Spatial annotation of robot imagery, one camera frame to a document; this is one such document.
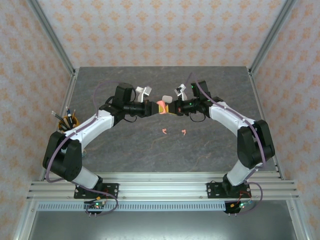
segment floral wallpaper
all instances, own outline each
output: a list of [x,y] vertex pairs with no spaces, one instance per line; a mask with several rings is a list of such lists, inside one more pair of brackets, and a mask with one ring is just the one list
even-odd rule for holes
[[26,0],[0,1],[0,235],[11,240],[70,75]]
[[299,0],[254,75],[279,160],[320,239],[320,4]]
[[39,0],[75,68],[251,66],[285,0]]

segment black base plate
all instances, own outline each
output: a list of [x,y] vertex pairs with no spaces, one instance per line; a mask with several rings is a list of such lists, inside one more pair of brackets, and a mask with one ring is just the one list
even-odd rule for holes
[[250,188],[248,184],[242,183],[238,186],[233,186],[232,191],[227,194],[222,187],[222,182],[209,182],[206,184],[206,193],[208,199],[238,199],[240,192],[248,192],[251,195],[251,191],[247,191],[248,188]]
[[[80,186],[79,187],[75,186],[75,189],[77,190],[77,191],[74,191],[73,197],[75,199],[95,199],[97,197],[100,197],[102,199],[107,198],[106,195],[85,190]],[[106,192],[118,198],[119,183],[102,183],[102,192]]]

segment marble surface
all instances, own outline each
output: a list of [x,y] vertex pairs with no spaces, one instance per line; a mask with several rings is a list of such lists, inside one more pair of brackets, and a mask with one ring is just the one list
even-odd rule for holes
[[[245,67],[81,67],[70,109],[76,109],[80,122],[91,117],[95,113],[93,92],[105,80],[130,83],[135,88],[150,86],[150,101],[159,101],[163,95],[175,100],[174,89],[185,83],[190,72],[206,80],[213,97],[222,98],[249,118],[261,119]],[[114,95],[116,86],[108,83],[101,87],[96,96],[98,106]],[[190,83],[185,92],[193,97]],[[202,117],[193,116],[195,120]],[[237,161],[237,139],[208,118],[192,122],[187,116],[156,114],[135,123],[121,121],[94,139],[86,151],[82,163],[93,172],[227,172]],[[272,160],[264,170],[275,170]]]

